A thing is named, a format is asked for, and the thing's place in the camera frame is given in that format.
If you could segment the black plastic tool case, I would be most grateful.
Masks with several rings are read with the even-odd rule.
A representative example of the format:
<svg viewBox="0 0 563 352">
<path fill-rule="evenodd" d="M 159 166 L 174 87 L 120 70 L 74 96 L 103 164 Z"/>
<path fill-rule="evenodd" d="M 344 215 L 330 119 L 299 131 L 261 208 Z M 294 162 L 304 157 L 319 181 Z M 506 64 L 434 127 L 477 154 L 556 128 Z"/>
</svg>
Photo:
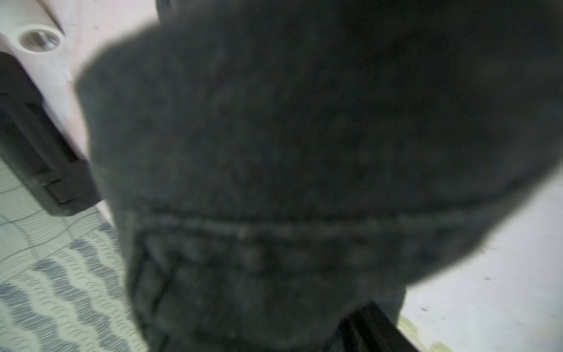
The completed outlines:
<svg viewBox="0 0 563 352">
<path fill-rule="evenodd" d="M 53 216 L 73 216 L 101 201 L 88 163 L 43 108 L 43 97 L 20 65 L 1 53 L 1 159 Z"/>
</svg>

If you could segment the dark grey long pants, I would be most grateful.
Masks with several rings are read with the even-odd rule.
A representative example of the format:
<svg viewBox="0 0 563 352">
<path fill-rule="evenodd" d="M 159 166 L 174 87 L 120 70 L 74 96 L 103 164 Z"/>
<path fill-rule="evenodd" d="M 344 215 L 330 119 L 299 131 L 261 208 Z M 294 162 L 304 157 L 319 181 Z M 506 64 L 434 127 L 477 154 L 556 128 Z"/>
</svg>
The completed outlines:
<svg viewBox="0 0 563 352">
<path fill-rule="evenodd" d="M 150 351 L 344 351 L 562 163 L 562 3 L 180 1 L 76 93 Z"/>
</svg>

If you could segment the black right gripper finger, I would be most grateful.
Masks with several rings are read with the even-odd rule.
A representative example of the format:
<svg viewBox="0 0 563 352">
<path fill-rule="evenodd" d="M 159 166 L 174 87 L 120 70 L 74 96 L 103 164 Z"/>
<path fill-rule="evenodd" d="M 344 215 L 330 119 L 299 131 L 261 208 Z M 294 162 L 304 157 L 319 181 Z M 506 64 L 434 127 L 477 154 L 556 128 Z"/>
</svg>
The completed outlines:
<svg viewBox="0 0 563 352">
<path fill-rule="evenodd" d="M 346 352 L 418 352 L 374 303 L 340 323 Z"/>
</svg>

